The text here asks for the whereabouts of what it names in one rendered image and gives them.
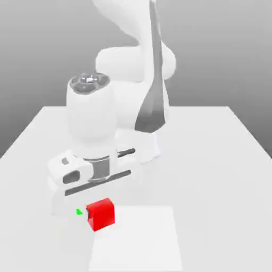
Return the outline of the small red cube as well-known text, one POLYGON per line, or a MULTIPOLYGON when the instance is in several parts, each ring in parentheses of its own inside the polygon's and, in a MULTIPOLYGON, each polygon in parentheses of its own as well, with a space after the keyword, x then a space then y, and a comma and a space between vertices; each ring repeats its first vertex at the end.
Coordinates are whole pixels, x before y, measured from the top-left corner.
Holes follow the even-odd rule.
POLYGON ((86 210, 88 223, 94 232, 115 223, 115 207, 110 198, 91 203, 86 210))

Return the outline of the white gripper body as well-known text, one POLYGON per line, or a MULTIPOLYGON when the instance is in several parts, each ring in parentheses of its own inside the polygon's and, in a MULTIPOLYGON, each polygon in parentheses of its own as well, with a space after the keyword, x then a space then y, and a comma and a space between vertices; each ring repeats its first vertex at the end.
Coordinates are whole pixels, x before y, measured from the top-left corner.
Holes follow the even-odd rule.
POLYGON ((52 214, 71 215, 76 209, 110 198, 112 201, 127 196, 138 186, 138 168, 124 169, 100 182, 88 182, 79 170, 73 170, 57 179, 50 178, 52 214))

